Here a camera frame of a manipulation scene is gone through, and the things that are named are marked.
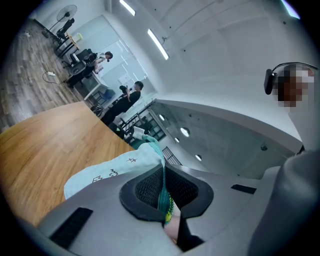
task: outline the man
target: man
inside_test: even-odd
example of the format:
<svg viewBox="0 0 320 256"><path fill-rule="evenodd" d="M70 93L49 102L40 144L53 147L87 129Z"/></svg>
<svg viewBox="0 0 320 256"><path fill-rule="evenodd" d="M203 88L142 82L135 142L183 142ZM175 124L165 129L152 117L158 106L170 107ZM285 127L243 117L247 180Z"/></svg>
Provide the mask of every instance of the man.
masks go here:
<svg viewBox="0 0 320 256"><path fill-rule="evenodd" d="M98 72L103 69L102 66L98 68L98 64L104 60L109 62L113 56L114 55L110 51L107 51L106 53L92 53L88 59L84 59L85 62L91 62L84 71L73 75L66 81L69 84L68 87L72 89L76 83L80 82L84 77L89 76L92 71L98 74Z"/></svg>
<svg viewBox="0 0 320 256"><path fill-rule="evenodd" d="M105 123L105 125L110 125L116 118L116 116L120 115L123 112L127 112L133 104L135 104L140 96L141 90L144 87L144 84L141 81L136 81L134 83L135 92L130 94L129 89L126 89L126 95L120 99L112 108L110 108L107 113L101 118L101 121Z"/></svg>

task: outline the recessed ceiling light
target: recessed ceiling light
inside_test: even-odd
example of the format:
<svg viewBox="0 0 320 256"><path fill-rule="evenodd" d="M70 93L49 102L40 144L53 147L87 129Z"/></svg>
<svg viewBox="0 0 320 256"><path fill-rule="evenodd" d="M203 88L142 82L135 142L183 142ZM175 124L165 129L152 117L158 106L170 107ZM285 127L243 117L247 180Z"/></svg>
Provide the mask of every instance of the recessed ceiling light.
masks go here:
<svg viewBox="0 0 320 256"><path fill-rule="evenodd" d="M160 52L162 53L165 60L169 59L169 55L167 54L166 50L163 48L162 44L159 42L159 40L156 38L155 34L151 31L151 29L148 29L148 35L151 37L155 45L158 47Z"/></svg>
<svg viewBox="0 0 320 256"><path fill-rule="evenodd" d="M201 155L199 155L199 154L196 154L196 155L195 155L195 158L198 159L199 161L202 161L202 157L201 157Z"/></svg>
<svg viewBox="0 0 320 256"><path fill-rule="evenodd" d="M133 16L136 15L136 11L132 9L124 0L120 0L120 4L122 4Z"/></svg>
<svg viewBox="0 0 320 256"><path fill-rule="evenodd" d="M189 131L188 128L181 127L181 128L180 128L180 131L182 132L182 134L183 134L184 136L189 137L190 131Z"/></svg>
<svg viewBox="0 0 320 256"><path fill-rule="evenodd" d="M283 3L284 7L286 8L286 11L291 17L294 17L300 20L300 16L298 15L298 13L290 6L290 4L287 3L286 0L281 0L281 2Z"/></svg>

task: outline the woman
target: woman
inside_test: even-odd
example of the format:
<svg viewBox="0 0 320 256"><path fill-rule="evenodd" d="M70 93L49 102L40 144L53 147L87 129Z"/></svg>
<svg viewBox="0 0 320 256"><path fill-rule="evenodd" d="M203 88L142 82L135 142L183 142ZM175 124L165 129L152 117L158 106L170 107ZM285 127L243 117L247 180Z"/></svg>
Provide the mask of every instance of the woman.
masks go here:
<svg viewBox="0 0 320 256"><path fill-rule="evenodd" d="M69 88L73 88L74 85L82 80L82 78L89 76L92 71L96 74L103 69L103 67L98 68L98 64L106 60L109 62L113 58L113 54L110 51L106 53L92 53L84 61L89 63L86 68L79 74L73 75L66 82L69 84Z"/></svg>

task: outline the black shirt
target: black shirt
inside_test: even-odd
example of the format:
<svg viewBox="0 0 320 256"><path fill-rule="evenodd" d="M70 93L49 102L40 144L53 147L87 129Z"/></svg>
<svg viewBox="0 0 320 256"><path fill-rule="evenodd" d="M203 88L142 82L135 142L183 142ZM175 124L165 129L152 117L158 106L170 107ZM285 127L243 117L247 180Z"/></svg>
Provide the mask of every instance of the black shirt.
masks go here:
<svg viewBox="0 0 320 256"><path fill-rule="evenodd" d="M141 92L135 91L130 94L131 102L128 101L127 97L123 97L117 102L116 107L121 109L122 112L126 112L128 109L132 107L133 104L135 104L139 100L140 96L141 96Z"/></svg>

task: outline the standing fan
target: standing fan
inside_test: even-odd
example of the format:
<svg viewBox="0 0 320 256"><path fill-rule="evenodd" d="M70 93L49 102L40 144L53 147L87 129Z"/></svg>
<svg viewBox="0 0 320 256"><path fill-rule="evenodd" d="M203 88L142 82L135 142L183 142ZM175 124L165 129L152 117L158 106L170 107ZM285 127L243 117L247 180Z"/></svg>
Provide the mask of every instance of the standing fan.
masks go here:
<svg viewBox="0 0 320 256"><path fill-rule="evenodd" d="M71 5L67 5L66 7L62 8L58 15L56 16L56 20L57 22L48 30L46 29L45 31L42 31L42 34L48 38L48 32L55 26L57 25L59 22L65 22L69 19L71 19L77 12L77 6L74 4Z"/></svg>

